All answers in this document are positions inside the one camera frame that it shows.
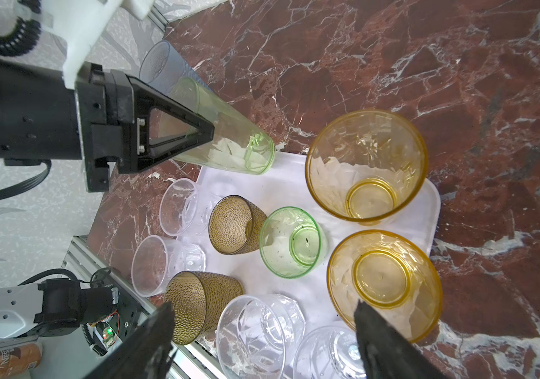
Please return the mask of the tall green plastic cup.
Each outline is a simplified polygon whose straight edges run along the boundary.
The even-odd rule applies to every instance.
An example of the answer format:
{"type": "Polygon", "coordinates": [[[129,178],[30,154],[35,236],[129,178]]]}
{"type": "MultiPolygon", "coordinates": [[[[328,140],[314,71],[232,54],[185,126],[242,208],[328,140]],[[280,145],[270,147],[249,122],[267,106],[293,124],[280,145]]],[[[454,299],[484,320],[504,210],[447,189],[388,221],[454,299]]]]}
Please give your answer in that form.
{"type": "Polygon", "coordinates": [[[262,175],[273,165],[273,139],[204,85],[183,77],[169,97],[215,126],[212,141],[176,160],[250,175],[262,175]]]}

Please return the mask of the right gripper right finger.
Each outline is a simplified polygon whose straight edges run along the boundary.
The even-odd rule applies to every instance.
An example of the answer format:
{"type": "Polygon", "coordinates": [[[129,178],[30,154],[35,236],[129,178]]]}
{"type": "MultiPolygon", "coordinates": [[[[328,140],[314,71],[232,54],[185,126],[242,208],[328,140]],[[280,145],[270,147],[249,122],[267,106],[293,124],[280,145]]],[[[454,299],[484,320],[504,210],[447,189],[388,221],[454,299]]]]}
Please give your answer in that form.
{"type": "Polygon", "coordinates": [[[369,304],[358,302],[354,319],[366,377],[446,377],[369,304]]]}

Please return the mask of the brown drink can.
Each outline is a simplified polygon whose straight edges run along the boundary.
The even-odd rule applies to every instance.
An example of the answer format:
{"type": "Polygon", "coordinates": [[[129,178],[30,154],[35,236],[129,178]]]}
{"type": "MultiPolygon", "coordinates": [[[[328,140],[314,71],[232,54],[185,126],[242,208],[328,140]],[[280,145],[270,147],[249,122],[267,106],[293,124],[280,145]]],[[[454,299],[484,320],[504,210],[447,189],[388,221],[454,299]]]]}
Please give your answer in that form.
{"type": "Polygon", "coordinates": [[[41,363],[43,346],[39,342],[21,344],[0,350],[0,378],[30,371],[41,363]]]}

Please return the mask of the amber dimpled cup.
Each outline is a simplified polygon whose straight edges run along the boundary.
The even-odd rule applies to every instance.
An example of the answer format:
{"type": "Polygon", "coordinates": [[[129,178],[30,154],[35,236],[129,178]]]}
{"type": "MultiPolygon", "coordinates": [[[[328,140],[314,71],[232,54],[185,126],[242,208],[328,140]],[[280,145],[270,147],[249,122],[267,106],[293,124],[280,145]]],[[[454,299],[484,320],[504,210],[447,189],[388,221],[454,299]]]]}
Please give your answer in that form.
{"type": "Polygon", "coordinates": [[[213,248],[223,255],[240,255],[259,250],[259,238],[267,215],[239,195],[222,198],[208,222],[213,248]]]}
{"type": "Polygon", "coordinates": [[[164,302],[171,304],[175,314],[173,342],[191,344],[216,330],[227,304],[243,294],[243,285],[232,276],[191,271],[176,274],[164,294],[164,302]]]}

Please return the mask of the tall yellow plastic cup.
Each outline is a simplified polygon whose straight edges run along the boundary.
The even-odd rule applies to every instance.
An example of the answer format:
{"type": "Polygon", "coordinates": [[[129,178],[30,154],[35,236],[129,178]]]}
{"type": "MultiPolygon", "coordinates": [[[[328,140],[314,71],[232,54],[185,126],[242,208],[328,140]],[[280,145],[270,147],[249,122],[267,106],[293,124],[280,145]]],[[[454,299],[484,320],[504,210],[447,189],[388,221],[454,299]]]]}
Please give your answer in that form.
{"type": "Polygon", "coordinates": [[[405,209],[428,169],[426,142],[410,121],[366,109],[340,116],[317,135],[307,153],[305,180],[327,213],[371,226],[405,209]]]}

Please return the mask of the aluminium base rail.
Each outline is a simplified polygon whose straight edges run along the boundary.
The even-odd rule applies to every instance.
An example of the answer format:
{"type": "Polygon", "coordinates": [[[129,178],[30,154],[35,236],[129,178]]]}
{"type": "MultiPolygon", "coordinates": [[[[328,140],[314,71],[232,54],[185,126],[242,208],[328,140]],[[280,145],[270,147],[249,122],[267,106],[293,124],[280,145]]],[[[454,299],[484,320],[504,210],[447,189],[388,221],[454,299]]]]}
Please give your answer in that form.
{"type": "MultiPolygon", "coordinates": [[[[138,295],[132,285],[121,277],[118,270],[111,268],[88,248],[85,235],[75,235],[68,247],[62,267],[73,272],[83,281],[83,288],[92,287],[96,293],[108,293],[111,297],[111,311],[104,316],[113,336],[114,344],[99,345],[107,350],[106,358],[124,346],[129,347],[134,336],[156,311],[155,301],[138,295]]],[[[219,362],[210,351],[194,342],[190,345],[171,345],[175,361],[167,372],[168,378],[224,378],[219,362]]]]}

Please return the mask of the blue frosted plastic cup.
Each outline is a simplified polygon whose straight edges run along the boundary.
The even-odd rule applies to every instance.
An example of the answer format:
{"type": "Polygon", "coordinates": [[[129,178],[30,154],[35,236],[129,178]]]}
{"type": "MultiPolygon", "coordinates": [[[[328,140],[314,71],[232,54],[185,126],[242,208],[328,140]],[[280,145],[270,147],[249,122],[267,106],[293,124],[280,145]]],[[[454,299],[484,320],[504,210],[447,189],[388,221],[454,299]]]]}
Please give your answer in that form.
{"type": "Polygon", "coordinates": [[[161,40],[151,48],[139,72],[141,81],[164,95],[170,95],[183,77],[189,77],[208,88],[195,70],[166,40],[161,40]]]}

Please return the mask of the lilac plastic tray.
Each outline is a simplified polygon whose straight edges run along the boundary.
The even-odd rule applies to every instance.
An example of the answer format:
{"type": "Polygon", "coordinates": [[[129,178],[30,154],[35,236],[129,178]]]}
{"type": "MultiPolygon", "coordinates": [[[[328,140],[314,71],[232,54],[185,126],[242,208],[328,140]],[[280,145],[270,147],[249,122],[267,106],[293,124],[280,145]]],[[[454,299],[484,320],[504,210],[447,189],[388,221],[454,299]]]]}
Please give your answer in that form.
{"type": "MultiPolygon", "coordinates": [[[[328,245],[335,248],[347,236],[360,232],[363,226],[340,220],[322,210],[310,195],[304,178],[306,158],[303,155],[277,153],[268,172],[254,176],[211,167],[202,167],[198,184],[220,197],[237,194],[270,214],[284,206],[295,206],[312,215],[328,235],[328,245]]],[[[425,254],[430,254],[441,209],[436,186],[426,180],[422,189],[394,220],[379,224],[379,228],[409,239],[425,254]]],[[[212,273],[233,276],[250,295],[281,294],[296,300],[306,320],[306,328],[328,325],[339,320],[326,285],[327,265],[321,264],[300,279],[287,280],[270,272],[255,251],[226,256],[212,247],[208,235],[189,238],[206,253],[206,268],[212,273]]]]}

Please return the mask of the clear faceted cup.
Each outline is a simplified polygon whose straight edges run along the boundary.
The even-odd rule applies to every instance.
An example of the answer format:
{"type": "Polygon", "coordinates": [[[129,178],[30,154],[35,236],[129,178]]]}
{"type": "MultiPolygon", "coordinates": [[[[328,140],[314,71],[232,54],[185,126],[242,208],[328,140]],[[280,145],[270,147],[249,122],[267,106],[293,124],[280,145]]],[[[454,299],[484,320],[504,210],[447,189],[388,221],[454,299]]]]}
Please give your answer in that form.
{"type": "Polygon", "coordinates": [[[284,378],[306,331],[298,302],[285,295],[241,295],[216,329],[216,353],[227,378],[284,378]]]}
{"type": "Polygon", "coordinates": [[[293,378],[366,378],[355,333],[339,326],[308,333],[295,354],[293,378]]]}
{"type": "Polygon", "coordinates": [[[143,298],[164,293],[171,279],[183,271],[203,272],[206,255],[193,243],[150,235],[138,246],[131,265],[135,292],[143,298]]]}
{"type": "Polygon", "coordinates": [[[208,222],[221,196],[189,178],[175,180],[159,206],[159,222],[170,237],[199,236],[208,232],[208,222]]]}

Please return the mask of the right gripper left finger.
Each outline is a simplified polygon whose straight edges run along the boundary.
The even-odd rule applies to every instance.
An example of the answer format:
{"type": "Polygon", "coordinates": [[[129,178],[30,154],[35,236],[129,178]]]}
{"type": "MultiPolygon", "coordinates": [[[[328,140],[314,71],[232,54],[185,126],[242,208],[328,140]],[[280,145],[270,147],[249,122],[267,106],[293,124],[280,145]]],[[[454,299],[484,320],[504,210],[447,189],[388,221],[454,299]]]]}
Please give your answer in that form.
{"type": "Polygon", "coordinates": [[[164,303],[87,378],[165,378],[175,360],[175,311],[164,303]]]}

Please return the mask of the small green plastic cup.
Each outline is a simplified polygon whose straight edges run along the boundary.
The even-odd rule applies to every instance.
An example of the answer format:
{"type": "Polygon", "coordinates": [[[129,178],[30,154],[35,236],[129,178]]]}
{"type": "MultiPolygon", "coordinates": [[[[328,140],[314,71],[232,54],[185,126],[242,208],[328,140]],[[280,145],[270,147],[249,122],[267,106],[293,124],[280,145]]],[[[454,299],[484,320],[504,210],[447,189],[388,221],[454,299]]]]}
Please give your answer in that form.
{"type": "Polygon", "coordinates": [[[259,235],[265,266],[284,279],[297,279],[317,268],[328,254],[328,239],[305,210],[278,208],[265,220],[259,235]]]}

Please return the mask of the small circuit board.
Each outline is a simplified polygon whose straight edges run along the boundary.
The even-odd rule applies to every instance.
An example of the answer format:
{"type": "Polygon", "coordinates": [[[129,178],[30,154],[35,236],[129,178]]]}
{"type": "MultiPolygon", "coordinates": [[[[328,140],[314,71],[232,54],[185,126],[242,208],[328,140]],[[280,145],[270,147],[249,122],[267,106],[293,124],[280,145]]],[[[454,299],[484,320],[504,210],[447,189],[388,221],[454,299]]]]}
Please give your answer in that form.
{"type": "Polygon", "coordinates": [[[114,311],[98,322],[87,324],[94,345],[99,349],[104,349],[106,352],[119,340],[120,326],[121,319],[118,311],[114,311]]]}

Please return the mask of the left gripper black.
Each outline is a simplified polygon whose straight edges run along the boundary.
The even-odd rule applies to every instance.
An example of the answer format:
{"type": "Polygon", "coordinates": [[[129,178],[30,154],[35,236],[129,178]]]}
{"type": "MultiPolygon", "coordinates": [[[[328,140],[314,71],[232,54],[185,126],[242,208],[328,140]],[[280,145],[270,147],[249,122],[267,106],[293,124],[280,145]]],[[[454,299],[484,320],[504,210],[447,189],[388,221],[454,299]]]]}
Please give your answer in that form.
{"type": "Polygon", "coordinates": [[[110,163],[122,174],[141,173],[213,140],[213,122],[198,111],[200,88],[182,77],[165,95],[88,63],[68,89],[57,70],[0,59],[0,159],[80,160],[88,191],[104,192],[110,163]]]}

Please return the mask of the yellow transparent plastic cup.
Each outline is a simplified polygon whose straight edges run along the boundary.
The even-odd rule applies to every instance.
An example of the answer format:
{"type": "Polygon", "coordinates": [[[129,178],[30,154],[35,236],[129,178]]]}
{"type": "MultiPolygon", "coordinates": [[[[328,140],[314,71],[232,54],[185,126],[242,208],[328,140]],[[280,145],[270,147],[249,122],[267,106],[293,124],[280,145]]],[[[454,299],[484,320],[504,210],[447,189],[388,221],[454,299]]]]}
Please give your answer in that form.
{"type": "Polygon", "coordinates": [[[432,332],[441,316],[436,268],[418,246],[393,232],[365,230],[345,238],[330,256],[326,280],[336,312],[352,329],[359,303],[412,343],[432,332]]]}

